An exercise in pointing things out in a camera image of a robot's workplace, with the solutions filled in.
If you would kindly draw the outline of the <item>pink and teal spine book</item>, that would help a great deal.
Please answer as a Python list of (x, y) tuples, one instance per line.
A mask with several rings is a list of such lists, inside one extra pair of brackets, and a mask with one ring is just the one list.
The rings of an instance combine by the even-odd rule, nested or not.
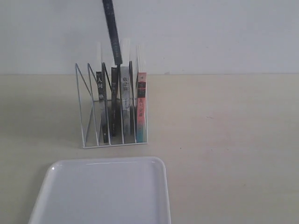
[(146, 141), (146, 77), (145, 58), (142, 46), (137, 47), (137, 108), (136, 108), (136, 141)]

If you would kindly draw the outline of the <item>blue moon cover book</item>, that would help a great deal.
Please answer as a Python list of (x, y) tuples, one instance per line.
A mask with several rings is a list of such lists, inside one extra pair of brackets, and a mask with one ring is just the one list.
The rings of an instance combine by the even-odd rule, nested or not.
[(116, 65), (122, 64), (122, 57), (121, 57), (121, 48), (120, 42), (118, 37), (116, 19), (114, 14), (114, 6), (112, 0), (102, 0), (107, 29), (109, 34), (109, 39), (111, 43), (111, 48), (113, 52), (114, 62)]

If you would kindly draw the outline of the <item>grey spine book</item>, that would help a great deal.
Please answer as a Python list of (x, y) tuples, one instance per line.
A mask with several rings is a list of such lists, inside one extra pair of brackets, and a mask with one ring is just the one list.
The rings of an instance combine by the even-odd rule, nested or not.
[(121, 40), (122, 64), (120, 65), (120, 87), (122, 102), (122, 128), (124, 143), (131, 142), (131, 79), (130, 79), (130, 38)]

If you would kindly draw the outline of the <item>thin black spine book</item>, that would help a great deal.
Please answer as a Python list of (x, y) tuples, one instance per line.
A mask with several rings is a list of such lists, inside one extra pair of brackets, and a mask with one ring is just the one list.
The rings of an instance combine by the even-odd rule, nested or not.
[(117, 121), (117, 84), (118, 83), (118, 70), (117, 67), (111, 68), (111, 110), (112, 110), (112, 136), (116, 135), (116, 121)]

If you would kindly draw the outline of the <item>black spine book white characters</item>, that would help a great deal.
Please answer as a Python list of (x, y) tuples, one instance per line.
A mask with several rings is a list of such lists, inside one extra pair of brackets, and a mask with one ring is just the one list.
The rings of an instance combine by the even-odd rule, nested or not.
[(101, 52), (100, 42), (97, 42), (96, 56), (97, 56), (96, 79), (97, 79), (98, 98), (99, 98), (99, 106), (100, 106), (100, 129), (103, 136), (103, 143), (106, 144), (109, 142), (107, 115), (106, 115), (106, 99), (107, 99), (106, 80), (105, 80), (105, 75), (103, 75), (102, 72), (102, 52)]

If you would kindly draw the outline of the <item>white plastic tray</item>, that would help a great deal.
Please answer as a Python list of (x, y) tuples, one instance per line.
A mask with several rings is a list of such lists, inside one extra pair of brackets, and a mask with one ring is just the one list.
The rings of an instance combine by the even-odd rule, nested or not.
[(60, 160), (50, 165), (31, 224), (169, 224), (166, 168), (157, 157)]

